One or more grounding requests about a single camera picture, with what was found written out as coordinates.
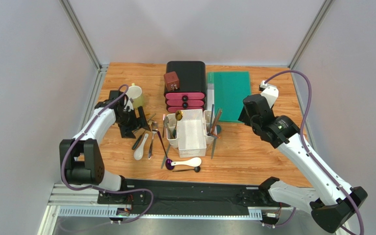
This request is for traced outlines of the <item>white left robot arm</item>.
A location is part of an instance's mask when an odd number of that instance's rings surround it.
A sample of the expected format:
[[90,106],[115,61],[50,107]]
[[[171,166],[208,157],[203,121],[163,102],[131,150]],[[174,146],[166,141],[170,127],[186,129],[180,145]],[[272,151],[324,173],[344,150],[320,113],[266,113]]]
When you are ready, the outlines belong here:
[[102,191],[125,189],[124,177],[105,169],[99,145],[108,129],[117,124],[122,138],[134,139],[141,128],[148,130],[147,119],[136,99],[135,86],[122,85],[110,91],[109,98],[96,104],[92,117],[71,139],[59,144],[61,179],[72,190],[95,188]]

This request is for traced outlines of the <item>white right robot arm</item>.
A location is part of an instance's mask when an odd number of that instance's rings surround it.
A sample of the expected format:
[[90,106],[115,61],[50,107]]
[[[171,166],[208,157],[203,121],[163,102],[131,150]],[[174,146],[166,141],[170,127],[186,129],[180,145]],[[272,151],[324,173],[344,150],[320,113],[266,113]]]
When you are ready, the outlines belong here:
[[288,204],[310,214],[326,232],[335,233],[363,204],[368,194],[338,176],[314,151],[299,127],[287,116],[275,116],[273,105],[279,91],[268,86],[243,100],[239,121],[250,126],[262,141],[284,154],[306,177],[313,189],[298,188],[276,177],[259,185],[270,202]]

